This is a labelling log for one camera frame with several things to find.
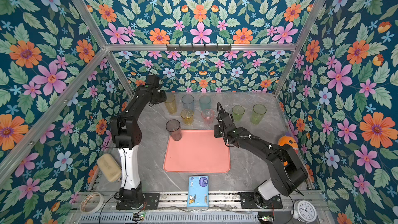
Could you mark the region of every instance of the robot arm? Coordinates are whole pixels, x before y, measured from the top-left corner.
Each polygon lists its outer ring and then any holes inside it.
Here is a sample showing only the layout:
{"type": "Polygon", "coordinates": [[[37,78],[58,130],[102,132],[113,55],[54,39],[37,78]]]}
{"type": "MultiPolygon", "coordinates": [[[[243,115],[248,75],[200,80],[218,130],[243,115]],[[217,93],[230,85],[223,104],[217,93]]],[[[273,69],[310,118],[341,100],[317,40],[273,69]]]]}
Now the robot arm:
{"type": "Polygon", "coordinates": [[[291,146],[271,144],[243,127],[236,128],[232,115],[220,103],[217,103],[217,113],[218,124],[214,126],[214,136],[223,138],[228,147],[236,146],[250,151],[268,165],[271,179],[254,190],[260,207],[266,206],[267,201],[276,195],[288,196],[307,179],[307,170],[291,146]]]}

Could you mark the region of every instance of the orange flower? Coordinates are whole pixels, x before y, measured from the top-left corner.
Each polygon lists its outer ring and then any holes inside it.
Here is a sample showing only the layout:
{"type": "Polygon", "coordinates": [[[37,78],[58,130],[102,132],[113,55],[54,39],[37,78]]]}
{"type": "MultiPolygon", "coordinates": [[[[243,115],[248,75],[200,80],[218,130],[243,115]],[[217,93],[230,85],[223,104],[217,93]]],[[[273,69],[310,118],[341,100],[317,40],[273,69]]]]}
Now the orange flower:
{"type": "Polygon", "coordinates": [[[149,32],[151,35],[149,39],[153,42],[153,44],[169,44],[170,37],[166,35],[166,31],[160,30],[159,28],[155,28],[154,31],[151,30],[149,32]]]}
{"type": "Polygon", "coordinates": [[[377,31],[379,33],[383,33],[388,31],[388,29],[392,26],[392,24],[390,22],[382,22],[379,27],[377,28],[377,31]]]}
{"type": "Polygon", "coordinates": [[[124,109],[126,109],[126,107],[127,107],[127,102],[125,101],[125,102],[123,102],[123,104],[122,104],[122,112],[124,111],[124,109]]]}
{"type": "Polygon", "coordinates": [[[286,9],[286,12],[283,14],[285,21],[293,22],[296,18],[299,17],[301,13],[301,5],[292,4],[291,7],[286,9]]]}
{"type": "Polygon", "coordinates": [[[199,82],[199,86],[201,86],[203,88],[207,87],[207,85],[208,85],[208,82],[204,79],[199,82]]]}
{"type": "Polygon", "coordinates": [[[181,7],[181,11],[182,11],[182,12],[188,12],[188,6],[187,6],[187,5],[183,5],[183,6],[181,7]]]}
{"type": "Polygon", "coordinates": [[[78,40],[78,46],[76,46],[76,51],[79,52],[80,59],[84,62],[89,62],[94,56],[94,50],[91,43],[88,43],[86,39],[78,40]]]}
{"type": "Polygon", "coordinates": [[[318,57],[319,52],[319,42],[317,40],[312,40],[307,46],[307,51],[305,52],[306,61],[313,62],[318,57]]]}
{"type": "Polygon", "coordinates": [[[261,87],[267,88],[267,87],[271,86],[271,84],[272,84],[271,80],[263,80],[260,85],[261,85],[261,87]]]}
{"type": "Polygon", "coordinates": [[[51,207],[51,211],[52,211],[52,212],[57,211],[58,208],[59,208],[59,204],[60,204],[59,202],[54,203],[54,205],[51,207]]]}
{"type": "Polygon", "coordinates": [[[98,165],[95,165],[93,167],[93,169],[90,170],[90,172],[88,173],[89,177],[87,178],[87,183],[91,182],[91,180],[93,179],[93,176],[94,176],[95,172],[97,171],[97,169],[98,169],[98,165]]]}
{"type": "Polygon", "coordinates": [[[98,12],[101,14],[103,19],[106,19],[108,22],[116,22],[116,13],[115,10],[108,5],[99,5],[98,12]]]}
{"type": "Polygon", "coordinates": [[[32,42],[18,41],[18,45],[11,45],[10,50],[11,59],[17,60],[15,63],[21,67],[33,68],[41,61],[41,51],[32,42]]]}
{"type": "Polygon", "coordinates": [[[103,119],[100,119],[99,121],[98,121],[98,124],[96,125],[96,132],[99,134],[99,135],[102,135],[102,134],[104,134],[105,133],[105,131],[106,131],[106,128],[108,127],[108,125],[106,124],[107,123],[107,121],[103,118],[103,119]]]}
{"type": "Polygon", "coordinates": [[[211,11],[212,11],[212,12],[218,12],[218,11],[219,11],[218,6],[217,6],[217,5],[213,5],[213,6],[211,7],[211,11]]]}
{"type": "Polygon", "coordinates": [[[308,176],[310,177],[311,181],[314,182],[314,177],[313,177],[314,172],[312,171],[312,169],[310,169],[310,166],[308,164],[306,164],[305,167],[308,170],[308,176]]]}
{"type": "Polygon", "coordinates": [[[360,42],[356,41],[352,44],[352,47],[348,49],[347,60],[351,64],[360,64],[362,59],[365,59],[368,55],[369,44],[365,44],[365,40],[361,40],[360,42]]]}
{"type": "Polygon", "coordinates": [[[203,5],[197,5],[196,9],[193,10],[193,13],[195,14],[194,17],[196,20],[199,22],[203,22],[207,18],[206,13],[207,10],[203,5]]]}
{"type": "Polygon", "coordinates": [[[0,115],[0,146],[3,151],[14,148],[14,142],[19,143],[23,138],[22,134],[27,133],[28,126],[24,122],[19,116],[12,119],[11,114],[0,115]]]}
{"type": "Polygon", "coordinates": [[[303,121],[301,118],[299,118],[299,119],[297,120],[296,127],[297,127],[297,129],[298,129],[299,132],[304,131],[305,123],[304,123],[304,121],[303,121]]]}
{"type": "Polygon", "coordinates": [[[344,213],[339,213],[337,215],[337,221],[339,222],[339,224],[352,224],[352,221],[347,218],[347,215],[344,213]]]}
{"type": "Polygon", "coordinates": [[[248,30],[248,28],[242,28],[242,30],[236,31],[236,35],[234,35],[232,39],[235,40],[235,44],[249,44],[249,41],[253,40],[251,34],[253,34],[253,32],[248,30]]]}
{"type": "Polygon", "coordinates": [[[384,58],[382,54],[378,54],[377,56],[375,56],[373,58],[373,64],[375,64],[376,66],[381,66],[383,65],[384,62],[384,58]]]}
{"type": "Polygon", "coordinates": [[[387,148],[392,146],[391,139],[398,138],[398,131],[390,127],[395,126],[391,117],[383,119],[384,114],[374,112],[373,117],[368,113],[363,117],[365,122],[361,122],[359,128],[364,131],[362,137],[365,141],[371,141],[371,146],[380,148],[380,143],[387,148]]]}
{"type": "Polygon", "coordinates": [[[136,80],[135,84],[137,85],[137,87],[141,86],[141,85],[145,85],[145,82],[142,80],[136,80]]]}

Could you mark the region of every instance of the blue tissue package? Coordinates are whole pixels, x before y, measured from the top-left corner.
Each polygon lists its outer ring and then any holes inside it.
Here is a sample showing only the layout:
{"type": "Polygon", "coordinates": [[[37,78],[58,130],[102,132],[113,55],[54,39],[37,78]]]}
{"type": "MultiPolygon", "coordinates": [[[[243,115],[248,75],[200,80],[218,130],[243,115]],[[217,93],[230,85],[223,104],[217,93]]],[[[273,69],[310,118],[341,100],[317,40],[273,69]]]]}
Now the blue tissue package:
{"type": "Polygon", "coordinates": [[[203,209],[209,207],[209,177],[189,177],[187,208],[203,209]]]}

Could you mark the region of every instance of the gray marble surface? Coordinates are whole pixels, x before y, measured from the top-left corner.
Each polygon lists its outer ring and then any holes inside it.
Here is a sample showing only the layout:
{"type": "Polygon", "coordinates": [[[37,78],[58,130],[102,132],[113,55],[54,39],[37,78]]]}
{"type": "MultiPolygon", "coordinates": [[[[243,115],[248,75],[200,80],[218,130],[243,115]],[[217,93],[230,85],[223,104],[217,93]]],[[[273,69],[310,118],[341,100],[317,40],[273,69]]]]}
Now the gray marble surface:
{"type": "MultiPolygon", "coordinates": [[[[177,119],[182,124],[182,129],[212,130],[216,124],[214,118],[212,125],[205,125],[202,121],[199,98],[202,95],[211,97],[211,107],[216,112],[216,104],[220,102],[224,109],[232,112],[234,105],[241,105],[245,113],[236,126],[248,129],[253,135],[276,144],[278,139],[287,132],[281,119],[275,99],[269,93],[192,93],[195,97],[195,113],[192,126],[183,124],[180,117],[182,111],[181,98],[185,93],[174,93],[177,101],[177,113],[170,115],[163,103],[153,107],[145,107],[138,119],[142,130],[142,141],[138,148],[138,170],[142,181],[142,189],[148,191],[187,191],[188,177],[194,173],[171,173],[163,170],[169,134],[165,129],[166,122],[177,119]],[[255,104],[263,104],[267,112],[258,125],[250,122],[252,108],[255,104]]],[[[111,152],[117,162],[120,161],[116,149],[111,152]]],[[[251,152],[232,147],[230,148],[231,169],[227,173],[209,173],[210,191],[252,191],[266,179],[269,171],[266,163],[251,152]]],[[[105,177],[99,176],[93,191],[118,191],[120,182],[110,183],[105,177]]]]}

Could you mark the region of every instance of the clock face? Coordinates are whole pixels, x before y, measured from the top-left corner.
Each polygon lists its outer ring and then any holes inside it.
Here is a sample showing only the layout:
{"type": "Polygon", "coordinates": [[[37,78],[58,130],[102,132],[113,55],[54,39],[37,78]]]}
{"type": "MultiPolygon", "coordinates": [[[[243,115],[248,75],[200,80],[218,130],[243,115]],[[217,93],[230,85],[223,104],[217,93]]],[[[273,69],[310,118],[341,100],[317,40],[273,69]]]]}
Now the clock face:
{"type": "Polygon", "coordinates": [[[300,217],[305,221],[314,221],[316,217],[315,208],[307,201],[302,201],[298,205],[300,217]]]}

